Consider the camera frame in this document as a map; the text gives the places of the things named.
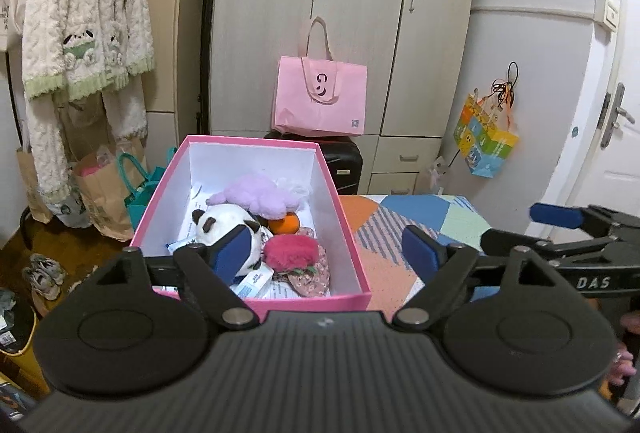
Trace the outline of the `person's right hand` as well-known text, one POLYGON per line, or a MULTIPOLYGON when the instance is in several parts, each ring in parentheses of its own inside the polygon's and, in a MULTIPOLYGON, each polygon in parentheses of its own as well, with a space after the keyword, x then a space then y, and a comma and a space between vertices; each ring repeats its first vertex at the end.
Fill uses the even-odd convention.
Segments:
MULTIPOLYGON (((638 312, 627 313, 620 317, 620 324, 626 332, 631 335, 639 335, 640 333, 640 317, 638 312)), ((617 351, 614 356, 613 365, 608 372, 606 382, 613 387, 621 387, 626 378, 637 373, 634 367, 634 355, 629 352, 625 343, 618 343, 617 351)))

